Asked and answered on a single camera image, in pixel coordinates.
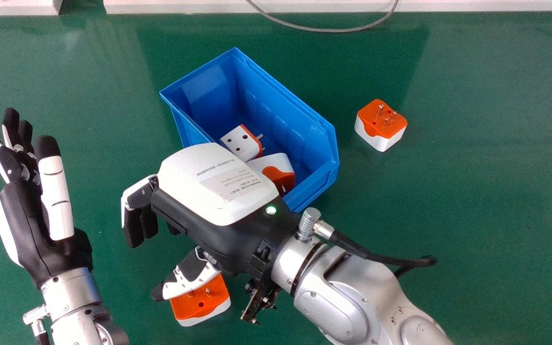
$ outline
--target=green tabletop surface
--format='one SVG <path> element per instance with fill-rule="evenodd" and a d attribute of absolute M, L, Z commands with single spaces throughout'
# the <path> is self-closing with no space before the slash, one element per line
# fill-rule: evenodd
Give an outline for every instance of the green tabletop surface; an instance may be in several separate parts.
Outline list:
<path fill-rule="evenodd" d="M 400 282 L 456 344 L 552 344 L 552 13 L 396 13 L 339 35 L 258 14 L 106 15 L 98 2 L 0 18 L 0 120 L 15 107 L 59 141 L 75 225 L 132 344 L 328 344 L 284 293 L 261 325 L 241 321 L 247 276 L 226 277 L 227 312 L 181 327 L 149 290 L 193 243 L 162 223 L 129 249 L 120 230 L 121 192 L 182 147 L 159 90 L 233 46 L 335 126 L 339 176 L 311 203 L 324 219 L 375 252 L 438 257 Z M 375 98 L 408 120 L 385 153 L 353 129 Z M 0 240 L 0 344 L 35 343 L 22 314 L 41 303 Z"/>

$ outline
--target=robotic arm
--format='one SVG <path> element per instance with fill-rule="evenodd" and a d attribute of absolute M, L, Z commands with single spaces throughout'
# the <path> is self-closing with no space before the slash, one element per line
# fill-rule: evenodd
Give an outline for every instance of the robotic arm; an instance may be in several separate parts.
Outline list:
<path fill-rule="evenodd" d="M 121 212 L 130 247 L 155 235 L 155 215 L 167 221 L 172 234 L 197 243 L 195 255 L 152 292 L 155 300 L 171 299 L 178 321 L 186 320 L 176 310 L 183 303 L 179 299 L 199 294 L 202 303 L 193 304 L 196 308 L 210 300 L 204 288 L 212 275 L 202 274 L 212 268 L 251 276 L 246 286 L 251 299 L 241 315 L 251 323 L 258 323 L 260 310 L 274 308 L 284 290 L 337 345 L 451 344 L 438 324 L 405 297 L 396 277 L 433 265 L 434 258 L 370 253 L 321 220 L 318 210 L 309 208 L 303 216 L 291 212 L 269 179 L 218 144 L 187 147 L 165 159 L 157 175 L 124 192 Z M 401 268 L 394 274 L 385 265 Z M 180 293 L 171 293 L 172 287 Z M 217 308 L 208 310 L 195 323 L 216 313 Z"/>
<path fill-rule="evenodd" d="M 38 345 L 50 340 L 43 319 L 52 321 L 56 345 L 128 345 L 113 323 L 91 275 L 92 248 L 74 228 L 68 186 L 55 138 L 31 145 L 32 126 L 6 109 L 0 140 L 0 237 L 9 258 L 26 269 L 44 304 L 23 315 Z"/>

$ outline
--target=storage box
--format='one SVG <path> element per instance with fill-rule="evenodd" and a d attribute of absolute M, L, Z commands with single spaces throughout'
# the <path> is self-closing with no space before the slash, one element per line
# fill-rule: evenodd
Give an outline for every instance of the storage box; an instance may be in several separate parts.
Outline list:
<path fill-rule="evenodd" d="M 340 160 L 334 127 L 238 48 L 164 88 L 184 147 L 219 138 L 243 124 L 263 134 L 263 155 L 284 152 L 296 185 L 284 197 L 300 212 L 331 186 Z"/>

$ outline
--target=led light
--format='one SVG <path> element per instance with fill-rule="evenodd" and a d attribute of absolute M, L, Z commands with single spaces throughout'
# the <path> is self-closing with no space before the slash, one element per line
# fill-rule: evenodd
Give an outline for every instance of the led light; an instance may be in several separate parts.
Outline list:
<path fill-rule="evenodd" d="M 278 209 L 276 208 L 276 206 L 269 205 L 265 208 L 265 213 L 267 214 L 273 215 L 273 214 L 276 214 L 276 212 L 278 212 Z"/>

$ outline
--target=printed label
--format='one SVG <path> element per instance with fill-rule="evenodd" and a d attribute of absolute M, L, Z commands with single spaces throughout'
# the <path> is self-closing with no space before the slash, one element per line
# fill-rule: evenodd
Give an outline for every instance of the printed label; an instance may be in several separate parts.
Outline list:
<path fill-rule="evenodd" d="M 201 184 L 226 202 L 264 186 L 256 172 L 248 166 L 224 171 L 203 180 Z"/>

